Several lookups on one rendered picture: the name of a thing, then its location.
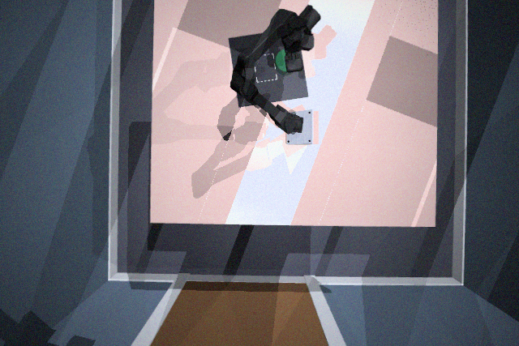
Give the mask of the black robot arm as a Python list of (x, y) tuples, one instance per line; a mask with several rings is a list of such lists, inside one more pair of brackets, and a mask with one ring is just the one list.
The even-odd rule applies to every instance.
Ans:
[[(238, 55), (233, 69), (230, 87), (266, 111), (275, 125), (286, 134), (302, 133), (303, 117), (292, 115), (279, 104), (274, 106), (258, 92), (255, 86), (255, 62), (282, 37), (289, 46), (299, 46), (302, 42), (302, 47), (296, 51), (314, 49), (315, 38), (311, 30), (320, 20), (320, 14), (309, 4), (300, 15), (286, 9), (278, 10), (268, 28)], [(243, 69), (245, 77), (242, 76)]]

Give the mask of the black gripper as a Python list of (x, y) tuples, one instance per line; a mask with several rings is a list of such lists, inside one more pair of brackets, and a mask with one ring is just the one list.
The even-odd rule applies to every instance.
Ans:
[(286, 71), (288, 73), (301, 71), (303, 69), (303, 62), (300, 53), (296, 50), (298, 47), (302, 47), (302, 42), (299, 46), (289, 46), (284, 41), (282, 41), (282, 44), (284, 44), (285, 52), (288, 53), (288, 55), (285, 56)]

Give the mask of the green glass bottle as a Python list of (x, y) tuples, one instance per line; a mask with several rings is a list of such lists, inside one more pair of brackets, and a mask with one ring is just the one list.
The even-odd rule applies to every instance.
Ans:
[(288, 55), (288, 53), (285, 52), (285, 49), (282, 49), (276, 56), (275, 61), (275, 67), (279, 74), (281, 75), (291, 75), (293, 72), (288, 73), (286, 71), (286, 65), (285, 65), (285, 56)]

